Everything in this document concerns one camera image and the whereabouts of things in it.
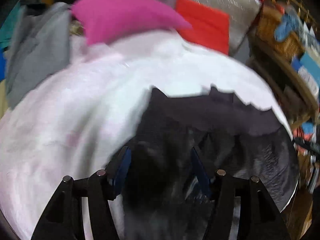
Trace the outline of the blue cloth garment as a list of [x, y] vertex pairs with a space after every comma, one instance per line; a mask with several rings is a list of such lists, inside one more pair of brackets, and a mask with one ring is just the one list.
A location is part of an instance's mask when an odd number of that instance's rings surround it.
[[6, 59], [4, 57], [3, 51], [0, 51], [0, 81], [5, 79], [6, 75]]

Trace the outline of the black quilted jacket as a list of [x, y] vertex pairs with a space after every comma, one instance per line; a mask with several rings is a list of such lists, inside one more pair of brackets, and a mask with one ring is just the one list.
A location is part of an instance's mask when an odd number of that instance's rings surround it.
[[125, 239], [203, 239], [213, 202], [202, 194], [192, 168], [195, 146], [210, 171], [259, 177], [279, 212], [298, 179], [292, 140], [274, 112], [215, 88], [187, 98], [154, 88], [124, 144], [132, 151], [121, 192]]

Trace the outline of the grey hoodie sweatshirt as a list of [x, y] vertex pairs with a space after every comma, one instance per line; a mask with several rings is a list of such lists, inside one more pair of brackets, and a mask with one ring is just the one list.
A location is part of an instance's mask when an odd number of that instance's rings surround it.
[[19, 10], [7, 59], [6, 94], [15, 108], [44, 79], [70, 62], [70, 6], [55, 3], [38, 16]]

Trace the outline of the teal polo shirt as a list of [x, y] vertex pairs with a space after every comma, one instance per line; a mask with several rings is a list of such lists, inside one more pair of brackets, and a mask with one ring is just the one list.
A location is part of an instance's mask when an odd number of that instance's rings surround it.
[[17, 26], [25, 13], [25, 0], [19, 0], [14, 8], [9, 13], [1, 27], [1, 50], [5, 51], [11, 46], [12, 36]]

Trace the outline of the wooden shelf rack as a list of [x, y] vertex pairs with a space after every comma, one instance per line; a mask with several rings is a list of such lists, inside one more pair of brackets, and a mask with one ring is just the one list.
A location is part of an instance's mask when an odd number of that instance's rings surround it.
[[[311, 141], [316, 132], [305, 133], [302, 124], [310, 121], [313, 128], [319, 124], [319, 104], [307, 83], [292, 67], [294, 56], [302, 57], [305, 48], [298, 35], [291, 33], [282, 43], [277, 43], [273, 32], [280, 23], [281, 13], [293, 9], [309, 27], [317, 27], [303, 0], [262, 0], [263, 7], [255, 20], [255, 29], [249, 34], [252, 56], [249, 66], [271, 87], [295, 137]], [[300, 146], [296, 147], [300, 174], [297, 191], [288, 207], [282, 211], [292, 239], [300, 239], [311, 225], [312, 196], [309, 182], [318, 167], [312, 164], [311, 155]]]

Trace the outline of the magenta pillow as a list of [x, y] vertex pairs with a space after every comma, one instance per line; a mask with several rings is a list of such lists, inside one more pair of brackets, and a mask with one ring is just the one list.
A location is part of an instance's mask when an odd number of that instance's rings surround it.
[[71, 11], [83, 26], [89, 46], [141, 31], [191, 28], [178, 12], [159, 0], [77, 0]]

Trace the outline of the red pillow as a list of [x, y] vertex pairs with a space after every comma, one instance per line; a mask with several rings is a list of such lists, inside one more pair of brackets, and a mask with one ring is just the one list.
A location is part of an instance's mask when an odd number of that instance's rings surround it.
[[192, 0], [176, 0], [176, 11], [192, 25], [178, 29], [186, 41], [219, 51], [229, 52], [229, 15]]

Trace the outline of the light blue cloth toy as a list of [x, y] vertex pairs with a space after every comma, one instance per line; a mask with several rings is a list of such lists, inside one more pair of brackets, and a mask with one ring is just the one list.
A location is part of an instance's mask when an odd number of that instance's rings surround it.
[[296, 33], [299, 40], [303, 38], [303, 24], [298, 15], [294, 13], [285, 13], [281, 17], [281, 22], [274, 30], [274, 39], [277, 42], [283, 42], [291, 33]]

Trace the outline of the wicker basket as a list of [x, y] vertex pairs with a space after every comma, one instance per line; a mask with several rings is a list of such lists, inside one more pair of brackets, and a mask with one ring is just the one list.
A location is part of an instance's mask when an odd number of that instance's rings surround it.
[[281, 23], [283, 14], [275, 8], [264, 5], [258, 23], [256, 35], [287, 61], [304, 53], [304, 48], [295, 31], [290, 31], [284, 41], [277, 41], [274, 32]]

